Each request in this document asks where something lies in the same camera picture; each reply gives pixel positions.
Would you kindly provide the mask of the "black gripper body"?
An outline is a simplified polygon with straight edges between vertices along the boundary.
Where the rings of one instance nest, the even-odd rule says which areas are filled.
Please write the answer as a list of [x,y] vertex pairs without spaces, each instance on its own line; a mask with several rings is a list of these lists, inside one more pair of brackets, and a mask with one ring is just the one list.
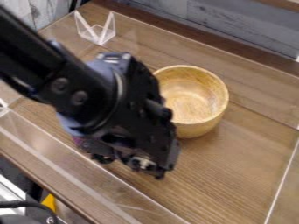
[[129,163],[129,140],[121,136],[82,137],[79,147],[103,165],[111,164],[117,160],[125,165]]

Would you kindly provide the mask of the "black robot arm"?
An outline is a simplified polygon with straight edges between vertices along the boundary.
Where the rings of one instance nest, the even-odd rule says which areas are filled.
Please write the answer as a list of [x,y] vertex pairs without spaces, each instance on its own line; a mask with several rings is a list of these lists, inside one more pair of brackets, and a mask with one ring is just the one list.
[[75,144],[102,163],[121,161],[162,179],[181,154],[174,112],[159,81],[127,52],[85,62],[0,5],[0,80],[53,106]]

